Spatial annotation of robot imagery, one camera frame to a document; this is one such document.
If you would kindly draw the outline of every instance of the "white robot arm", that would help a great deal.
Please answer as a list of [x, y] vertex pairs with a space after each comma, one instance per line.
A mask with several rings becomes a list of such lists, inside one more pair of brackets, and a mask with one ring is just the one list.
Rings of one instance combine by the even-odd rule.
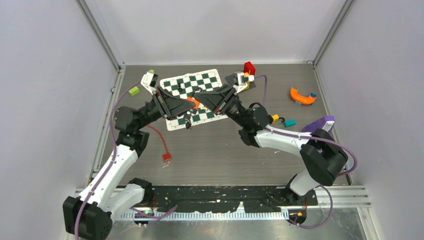
[[152, 100], [140, 109], [122, 106], [113, 113], [116, 139], [116, 157], [112, 154], [97, 176], [79, 196], [68, 196], [63, 203], [65, 229], [88, 240], [104, 240], [112, 224], [125, 211], [139, 203], [149, 203], [153, 196], [152, 184], [134, 178], [118, 194], [112, 196], [121, 178], [140, 157], [147, 146], [149, 133], [140, 131], [160, 119], [176, 119], [195, 106], [195, 103], [172, 96], [161, 87], [154, 88], [157, 75], [147, 72], [141, 84], [152, 94]]
[[327, 132], [333, 121], [324, 125], [328, 129], [318, 128], [314, 132], [274, 128], [269, 125], [274, 120], [265, 107], [256, 102], [244, 108], [236, 94], [236, 89], [223, 85], [213, 92], [196, 92], [193, 97], [215, 114], [225, 113], [239, 124], [242, 129], [238, 133], [246, 145], [278, 149], [302, 158], [306, 170], [296, 174], [286, 185], [286, 199], [295, 204], [317, 186], [331, 186], [334, 183], [348, 160], [347, 154], [339, 146], [308, 139], [316, 137], [333, 141]]

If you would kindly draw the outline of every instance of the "metal floor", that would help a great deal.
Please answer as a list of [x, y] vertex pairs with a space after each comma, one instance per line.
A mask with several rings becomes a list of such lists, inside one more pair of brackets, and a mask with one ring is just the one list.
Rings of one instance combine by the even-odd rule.
[[[268, 77], [267, 102], [269, 114], [295, 119], [296, 125], [288, 128], [300, 131], [304, 126], [326, 115], [318, 84], [309, 64], [264, 64], [255, 65], [256, 75]], [[139, 82], [146, 71], [154, 69], [159, 80], [169, 77], [217, 69], [223, 81], [225, 76], [242, 71], [242, 65], [175, 65], [175, 66], [128, 66], [122, 82], [120, 95], [129, 86]], [[257, 87], [239, 94], [243, 105], [261, 102], [264, 80], [255, 81]], [[302, 95], [315, 93], [317, 100], [311, 106], [298, 106], [289, 96], [291, 87]], [[135, 96], [124, 97], [120, 106], [140, 108], [152, 97], [144, 88]], [[151, 124], [162, 132], [172, 155], [171, 164], [163, 168], [164, 146], [158, 134], [150, 128], [147, 148], [137, 162], [131, 166], [121, 184], [133, 178], [145, 179], [153, 185], [285, 185], [295, 174], [305, 169], [303, 161], [289, 153], [271, 148], [246, 146], [240, 140], [240, 127], [226, 118], [194, 126], [192, 130], [168, 131], [165, 120]], [[284, 128], [282, 124], [273, 125]], [[102, 162], [112, 152], [112, 141], [107, 140]], [[337, 185], [346, 184], [345, 177], [336, 180]]]
[[[321, 223], [328, 209], [308, 209], [305, 225]], [[366, 240], [356, 208], [335, 208], [331, 219], [317, 229], [303, 229], [285, 220], [160, 221], [138, 228], [117, 221], [107, 240]]]

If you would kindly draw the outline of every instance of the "purple robot part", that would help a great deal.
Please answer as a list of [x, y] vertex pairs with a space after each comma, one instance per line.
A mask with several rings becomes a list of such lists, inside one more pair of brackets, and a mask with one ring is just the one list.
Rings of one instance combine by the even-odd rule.
[[[320, 119], [318, 119], [318, 120], [316, 120], [316, 121], [314, 121], [314, 122], [312, 122], [312, 123], [310, 123], [310, 124], [308, 124], [308, 125], [306, 125], [302, 130], [301, 130], [301, 132], [303, 132], [303, 133], [306, 133], [306, 132], [308, 132], [308, 133], [313, 133], [313, 132], [315, 132], [315, 130], [317, 130], [317, 129], [322, 129], [325, 125], [326, 125], [326, 122], [328, 122], [328, 121], [333, 121], [333, 122], [335, 122], [336, 121], [336, 119], [334, 118], [334, 116], [324, 116], [324, 117], [321, 117]], [[331, 126], [331, 128], [328, 130], [328, 133], [329, 134], [331, 134], [331, 131], [333, 130], [333, 127], [334, 127], [334, 124]]]

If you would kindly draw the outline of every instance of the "lime green block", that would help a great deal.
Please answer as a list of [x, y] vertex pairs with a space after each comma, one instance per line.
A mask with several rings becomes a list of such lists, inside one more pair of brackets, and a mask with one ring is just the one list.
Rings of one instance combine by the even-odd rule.
[[135, 86], [135, 87], [131, 88], [128, 92], [129, 92], [129, 94], [131, 94], [131, 96], [134, 96], [134, 95], [136, 95], [140, 92], [140, 89]]

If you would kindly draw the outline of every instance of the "red cable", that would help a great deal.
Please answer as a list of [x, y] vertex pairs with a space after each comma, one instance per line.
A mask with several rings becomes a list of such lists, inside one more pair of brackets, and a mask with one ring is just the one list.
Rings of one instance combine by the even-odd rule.
[[165, 147], [165, 151], [166, 151], [166, 153], [162, 155], [163, 160], [164, 160], [165, 162], [167, 162], [167, 161], [171, 160], [171, 154], [170, 154], [170, 152], [168, 151], [168, 147], [167, 147], [167, 144], [165, 143], [165, 139], [164, 139], [164, 136], [162, 136], [162, 133], [161, 133], [159, 130], [157, 130], [155, 127], [151, 126], [151, 125], [147, 125], [147, 127], [151, 128], [151, 129], [153, 129], [153, 130], [155, 130], [155, 131], [156, 131], [156, 133], [157, 133], [157, 134], [159, 134], [160, 139], [162, 139], [162, 143], [163, 143], [163, 146]]

